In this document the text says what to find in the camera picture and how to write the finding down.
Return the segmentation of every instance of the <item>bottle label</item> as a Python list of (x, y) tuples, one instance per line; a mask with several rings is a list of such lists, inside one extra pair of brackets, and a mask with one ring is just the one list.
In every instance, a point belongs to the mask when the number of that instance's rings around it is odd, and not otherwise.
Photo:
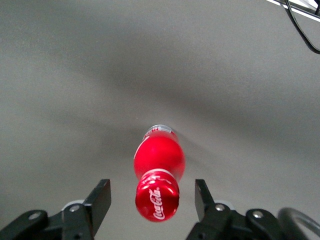
[(153, 191), (151, 189), (149, 189), (149, 193), (150, 193), (150, 201), (154, 206), (153, 216), (158, 220), (165, 219), (166, 216), (164, 214), (164, 207), (163, 207), (163, 203), (161, 200), (160, 188), (157, 187)]

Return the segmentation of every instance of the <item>red plastic bottle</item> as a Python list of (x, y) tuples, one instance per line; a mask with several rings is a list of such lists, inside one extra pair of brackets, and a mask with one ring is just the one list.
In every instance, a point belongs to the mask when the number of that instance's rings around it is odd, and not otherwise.
[(178, 137), (165, 125), (155, 125), (144, 135), (134, 155), (134, 172), (139, 179), (135, 205), (152, 222), (170, 219), (179, 205), (178, 182), (186, 162)]

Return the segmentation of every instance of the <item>gray floor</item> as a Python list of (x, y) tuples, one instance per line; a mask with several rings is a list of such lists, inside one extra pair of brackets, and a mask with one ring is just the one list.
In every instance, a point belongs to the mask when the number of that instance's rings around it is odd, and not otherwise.
[[(297, 16), (320, 46), (318, 22)], [(9, 1), (0, 7), (0, 228), (111, 179), (102, 239), (185, 239), (194, 180), (239, 213), (320, 222), (319, 55), (265, 0)], [(177, 214), (135, 209), (133, 155), (166, 124), (186, 154)]]

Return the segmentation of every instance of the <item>red bottle cap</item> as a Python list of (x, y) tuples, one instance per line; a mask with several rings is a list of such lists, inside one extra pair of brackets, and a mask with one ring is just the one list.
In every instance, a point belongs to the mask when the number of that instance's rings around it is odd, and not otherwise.
[(163, 222), (170, 219), (179, 205), (177, 181), (164, 169), (146, 172), (137, 186), (135, 205), (149, 221)]

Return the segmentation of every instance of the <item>screw head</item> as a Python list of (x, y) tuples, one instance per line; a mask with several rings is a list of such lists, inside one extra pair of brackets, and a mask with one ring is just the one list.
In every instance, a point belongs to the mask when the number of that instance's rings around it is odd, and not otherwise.
[(70, 212), (75, 212), (75, 211), (77, 211), (79, 208), (80, 208), (79, 205), (73, 205), (72, 207), (69, 208), (69, 211), (70, 211)]
[(252, 213), (252, 215), (253, 215), (256, 219), (260, 219), (260, 218), (262, 218), (262, 217), (264, 216), (264, 214), (263, 214), (262, 212), (260, 212), (260, 211), (254, 211), (254, 212)]
[(217, 204), (217, 205), (215, 205), (215, 209), (217, 209), (218, 211), (223, 211), (223, 210), (225, 210), (225, 206), (223, 206), (222, 204)]
[(41, 212), (37, 211), (34, 214), (29, 216), (29, 220), (37, 219), (40, 215), (41, 215)]

